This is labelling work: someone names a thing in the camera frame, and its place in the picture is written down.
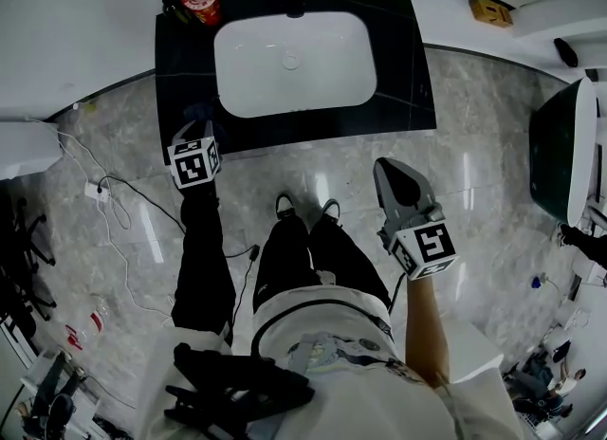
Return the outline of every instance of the drain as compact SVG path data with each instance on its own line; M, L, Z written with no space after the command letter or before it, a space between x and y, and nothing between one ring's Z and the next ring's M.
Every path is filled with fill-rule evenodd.
M283 56L283 66L285 67L285 69L288 69L289 71L292 71L293 69L297 69L301 63L302 62L300 61L300 58L297 57L292 52L287 52Z

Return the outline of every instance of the black strap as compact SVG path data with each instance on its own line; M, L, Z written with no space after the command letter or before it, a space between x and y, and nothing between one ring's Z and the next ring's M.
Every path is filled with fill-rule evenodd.
M283 319L287 315L290 315L293 312L301 310L302 308L311 307L313 305L325 305L325 304L328 304L328 303L334 303L336 305L343 305L345 307L349 307L349 308L352 308L354 310L357 310L362 315L364 315L367 319L369 319L372 323L374 323L379 328L379 330L381 330L381 332L383 332L384 334L386 334L392 341L394 341L394 339L392 337L392 331L390 329L390 325L388 325L380 317L375 316L373 314L370 314L366 310L364 310L364 309L362 309L362 308L360 308L360 307L358 307L356 305L353 305L353 304L351 304L349 302L344 302L342 300L335 300L335 299L321 299L321 300L312 300L310 302L299 303L298 305L292 306L291 308L287 308L287 310L284 310L280 314L272 317L269 321L267 321L266 323L264 323L264 325L262 325L259 328L259 330L255 334L255 337L253 338L253 342L252 342L252 344L250 346L250 354L254 358L260 358L261 357L261 355L259 354L259 344L260 344L260 342L262 340L262 337L267 332L267 329L269 329L272 325L274 325L280 319Z

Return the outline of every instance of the black marble vanity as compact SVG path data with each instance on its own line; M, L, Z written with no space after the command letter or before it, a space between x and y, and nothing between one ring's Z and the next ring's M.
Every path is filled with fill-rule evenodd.
M235 117L222 107L217 93L215 34L235 20L285 13L283 0L220 0L222 18L215 27L180 27L158 15L156 99L163 148L193 115L215 121L224 154L321 138L436 128L430 75L411 0L303 1L305 11L347 11L365 23L377 72L375 95L360 106Z

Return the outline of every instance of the power strip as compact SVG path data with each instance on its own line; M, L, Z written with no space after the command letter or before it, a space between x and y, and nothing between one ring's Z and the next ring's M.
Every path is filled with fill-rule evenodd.
M84 195L103 203L107 203L110 200L110 194L107 189L101 187L101 193L98 193L97 186L95 184L91 184L90 182L86 182L86 184L84 184Z

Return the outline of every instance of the white sink basin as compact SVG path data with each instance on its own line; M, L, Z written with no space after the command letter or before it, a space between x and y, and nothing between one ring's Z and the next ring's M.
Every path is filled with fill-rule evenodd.
M376 90L367 27L351 13L239 20L214 45L219 99L237 117L356 106Z

